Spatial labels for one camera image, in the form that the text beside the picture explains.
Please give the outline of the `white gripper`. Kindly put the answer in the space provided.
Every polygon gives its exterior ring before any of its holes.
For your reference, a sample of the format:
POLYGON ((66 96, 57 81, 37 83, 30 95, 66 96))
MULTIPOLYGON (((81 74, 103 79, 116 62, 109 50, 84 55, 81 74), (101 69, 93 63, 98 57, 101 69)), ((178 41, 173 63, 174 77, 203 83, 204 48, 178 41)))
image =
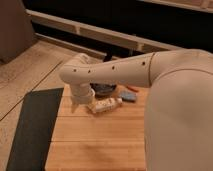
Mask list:
POLYGON ((86 84, 71 85, 71 112, 74 113, 79 105, 93 106, 95 101, 95 91, 86 84))

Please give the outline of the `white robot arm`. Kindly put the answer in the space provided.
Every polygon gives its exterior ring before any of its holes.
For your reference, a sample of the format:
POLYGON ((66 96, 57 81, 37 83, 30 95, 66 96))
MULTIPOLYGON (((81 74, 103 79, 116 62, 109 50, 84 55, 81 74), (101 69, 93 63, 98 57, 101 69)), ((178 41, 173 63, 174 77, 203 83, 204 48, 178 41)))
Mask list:
POLYGON ((93 83, 147 88, 147 171, 213 171, 213 53, 180 49, 96 64, 80 53, 60 78, 75 104, 92 102, 93 83))

